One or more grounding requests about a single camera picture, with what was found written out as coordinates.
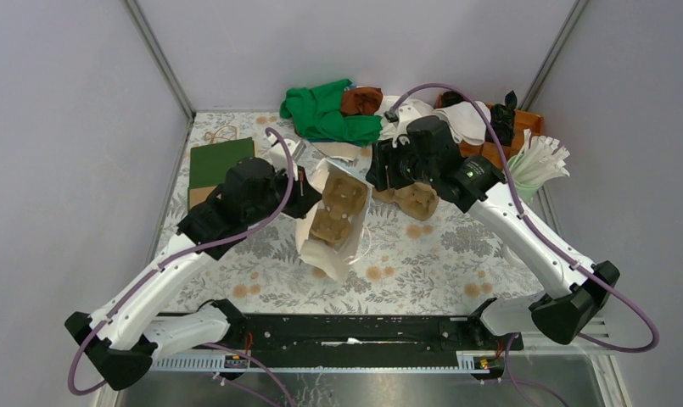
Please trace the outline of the light blue paper bag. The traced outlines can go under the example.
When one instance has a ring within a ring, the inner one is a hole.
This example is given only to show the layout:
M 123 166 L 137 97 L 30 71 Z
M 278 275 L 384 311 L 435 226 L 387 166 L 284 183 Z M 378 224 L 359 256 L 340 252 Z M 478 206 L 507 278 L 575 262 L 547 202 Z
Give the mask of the light blue paper bag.
M 304 263 L 343 283 L 361 257 L 359 247 L 372 187 L 333 159 L 322 159 L 309 182 L 322 197 L 296 223 L 297 253 Z

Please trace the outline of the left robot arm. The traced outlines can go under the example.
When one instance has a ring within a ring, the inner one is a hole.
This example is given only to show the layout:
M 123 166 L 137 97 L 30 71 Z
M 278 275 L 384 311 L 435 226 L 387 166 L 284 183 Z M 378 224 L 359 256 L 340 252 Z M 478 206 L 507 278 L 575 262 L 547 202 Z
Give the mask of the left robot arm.
M 123 390 L 138 382 L 157 360 L 207 343 L 237 347 L 248 335 L 246 318 L 229 300 L 160 323 L 156 315 L 193 277 L 234 245 L 279 215 L 303 218 L 321 199 L 295 164 L 293 149 L 277 130 L 272 163 L 247 157 L 178 223 L 162 251 L 119 294 L 91 314 L 75 312 L 64 323 L 78 344 L 67 387 L 82 396 L 108 385 Z

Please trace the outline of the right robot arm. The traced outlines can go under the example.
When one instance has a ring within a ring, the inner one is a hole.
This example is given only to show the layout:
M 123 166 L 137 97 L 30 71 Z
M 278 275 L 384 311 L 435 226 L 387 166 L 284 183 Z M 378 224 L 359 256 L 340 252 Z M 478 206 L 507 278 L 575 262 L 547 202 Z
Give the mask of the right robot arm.
M 366 179 L 379 191 L 400 189 L 416 182 L 431 186 L 440 199 L 496 234 L 535 274 L 541 292 L 512 299 L 493 298 L 473 313 L 468 338 L 481 349 L 501 336 L 541 332 L 555 343 L 571 343 L 607 302 L 609 293 L 581 273 L 613 286 L 618 268 L 609 261 L 595 264 L 571 249 L 553 230 L 540 223 L 523 202 L 515 203 L 503 173 L 481 155 L 464 157 L 446 122 L 424 116 L 411 122 L 406 134 L 372 145 Z

